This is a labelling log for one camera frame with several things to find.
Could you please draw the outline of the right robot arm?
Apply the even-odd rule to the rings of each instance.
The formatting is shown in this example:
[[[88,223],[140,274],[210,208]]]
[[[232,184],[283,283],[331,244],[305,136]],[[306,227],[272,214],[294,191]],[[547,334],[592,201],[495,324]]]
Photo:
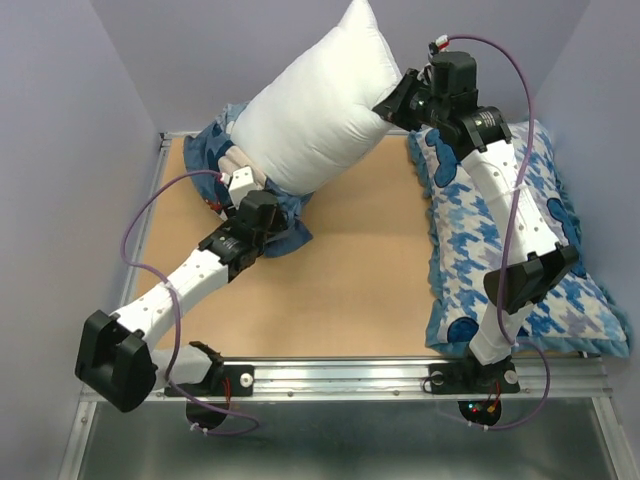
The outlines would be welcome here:
[[[464,357],[432,369],[435,394],[515,393],[519,387],[511,353],[516,336],[540,303],[578,261],[547,225],[523,180],[512,134],[502,113],[478,103],[477,64],[445,40],[430,46],[423,70],[409,69],[374,107],[383,120],[406,131],[435,129],[452,150],[444,180],[462,168],[484,200],[502,241],[499,269],[484,276],[488,305]]]

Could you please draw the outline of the white pillow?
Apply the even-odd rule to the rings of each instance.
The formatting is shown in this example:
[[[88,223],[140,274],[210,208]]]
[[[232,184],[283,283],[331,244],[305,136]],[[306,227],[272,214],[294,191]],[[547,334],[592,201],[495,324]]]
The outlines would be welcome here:
[[[373,109],[401,73],[370,4],[339,23],[256,95],[232,141],[281,190],[309,194],[358,163],[387,134]]]

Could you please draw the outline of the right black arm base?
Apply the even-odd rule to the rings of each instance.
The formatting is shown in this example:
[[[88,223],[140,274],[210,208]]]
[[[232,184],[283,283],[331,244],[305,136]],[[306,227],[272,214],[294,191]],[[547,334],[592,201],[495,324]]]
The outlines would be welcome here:
[[[502,415],[501,396],[520,392],[519,378],[511,357],[481,365],[475,358],[431,364],[422,390],[434,395],[462,395],[460,414],[472,424],[494,427]]]

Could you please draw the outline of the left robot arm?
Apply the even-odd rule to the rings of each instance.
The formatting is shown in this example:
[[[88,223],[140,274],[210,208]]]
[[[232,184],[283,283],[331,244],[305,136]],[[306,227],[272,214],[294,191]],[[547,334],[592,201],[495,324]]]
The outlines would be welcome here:
[[[191,385],[215,392],[221,358],[201,342],[177,351],[158,342],[176,331],[180,316],[251,267],[286,220],[276,197],[253,190],[234,216],[202,240],[167,279],[112,313],[97,310],[84,322],[75,375],[122,412],[155,390]]]

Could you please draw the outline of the dark blue lettered pillowcase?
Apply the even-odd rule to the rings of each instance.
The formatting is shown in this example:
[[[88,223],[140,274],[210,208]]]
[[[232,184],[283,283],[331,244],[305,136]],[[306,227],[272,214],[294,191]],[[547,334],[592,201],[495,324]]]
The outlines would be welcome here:
[[[301,219],[311,196],[292,195],[279,188],[232,141],[234,124],[246,106],[246,103],[226,105],[203,131],[196,136],[186,137],[183,144],[184,165],[189,172],[207,169],[227,175],[249,166],[257,185],[274,194],[285,213],[286,230],[276,235],[265,247],[266,257],[282,257],[299,250],[313,239],[313,234]]]

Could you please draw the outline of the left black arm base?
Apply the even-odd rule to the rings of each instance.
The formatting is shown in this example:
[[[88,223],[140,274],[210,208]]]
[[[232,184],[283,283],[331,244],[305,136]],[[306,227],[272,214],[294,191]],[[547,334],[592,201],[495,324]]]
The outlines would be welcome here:
[[[163,394],[169,398],[184,398],[186,419],[194,430],[205,434],[227,435],[220,429],[223,423],[235,417],[231,413],[232,400],[253,395],[255,367],[251,364],[224,364],[217,362],[198,383],[169,384]]]

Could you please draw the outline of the blue houndstooth bear pillow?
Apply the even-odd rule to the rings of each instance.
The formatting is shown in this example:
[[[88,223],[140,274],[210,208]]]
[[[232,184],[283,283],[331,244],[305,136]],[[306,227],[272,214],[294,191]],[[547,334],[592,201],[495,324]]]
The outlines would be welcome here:
[[[527,158],[524,185],[555,237],[550,246],[511,257],[505,286],[513,293],[533,279],[563,276],[535,304],[515,337],[540,348],[627,358],[632,339],[628,320],[605,288],[587,272],[582,229],[554,163],[547,129],[540,123],[512,123],[515,157]],[[429,282],[435,300],[425,343],[462,355],[489,305],[485,279],[501,266],[502,239],[483,196],[455,160],[437,130],[408,136],[408,148],[424,194],[433,253]]]

